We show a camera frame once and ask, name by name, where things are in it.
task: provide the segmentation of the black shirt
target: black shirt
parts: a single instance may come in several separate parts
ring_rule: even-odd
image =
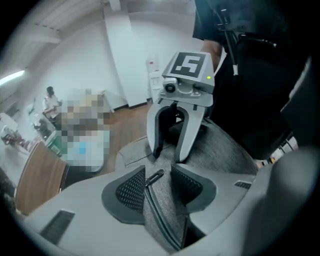
[[[227,46],[214,24],[206,0],[195,0],[193,37]],[[235,53],[238,76],[229,54],[214,77],[211,119],[255,159],[267,159],[290,134],[281,109],[298,80],[307,56],[297,58],[293,48],[279,49],[255,41],[239,42]]]

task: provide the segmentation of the gray upholstery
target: gray upholstery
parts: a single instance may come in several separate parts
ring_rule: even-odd
[[[170,175],[171,164],[175,163],[175,145],[178,143],[181,128],[182,123],[171,128],[169,141],[164,142],[163,150],[157,159],[153,157],[146,137],[129,143],[119,151],[115,161],[115,171],[118,172],[124,168],[145,165],[145,176],[148,178],[159,169],[164,170],[163,177],[152,184],[152,188],[165,218],[178,239],[182,241],[186,207],[172,186]],[[252,158],[241,146],[216,124],[206,120],[202,122],[202,126],[199,129],[199,133],[185,164],[190,167],[208,169],[220,173],[255,175],[258,171]],[[241,199],[244,195],[240,193],[238,196]],[[146,199],[143,215],[145,228],[148,232],[168,252],[175,252],[161,234]]]

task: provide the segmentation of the white ceiling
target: white ceiling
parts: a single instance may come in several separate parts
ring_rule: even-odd
[[[182,5],[194,2],[194,0],[126,1],[129,2],[129,12],[154,11],[158,7],[158,11],[168,11],[171,8],[172,11],[178,13],[185,11]],[[21,30],[18,30],[13,39],[8,42],[0,63],[0,79],[27,69],[32,61],[42,54],[45,47],[52,43],[59,43],[60,32],[63,32],[64,28],[81,17],[102,8],[103,4],[108,2],[109,0],[42,0],[22,22]],[[39,30],[42,36],[40,39],[39,35],[34,33]]]

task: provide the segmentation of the wooden table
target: wooden table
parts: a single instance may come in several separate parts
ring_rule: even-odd
[[[29,215],[60,192],[66,163],[42,142],[31,152],[16,188],[16,209]]]

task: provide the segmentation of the white shirt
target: white shirt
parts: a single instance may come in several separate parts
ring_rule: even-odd
[[[55,111],[51,111],[47,114],[51,118],[55,118],[61,112],[61,109],[59,107],[59,101],[56,95],[52,95],[52,97],[45,96],[45,98],[43,99],[42,105],[43,105],[43,110],[56,107]]]

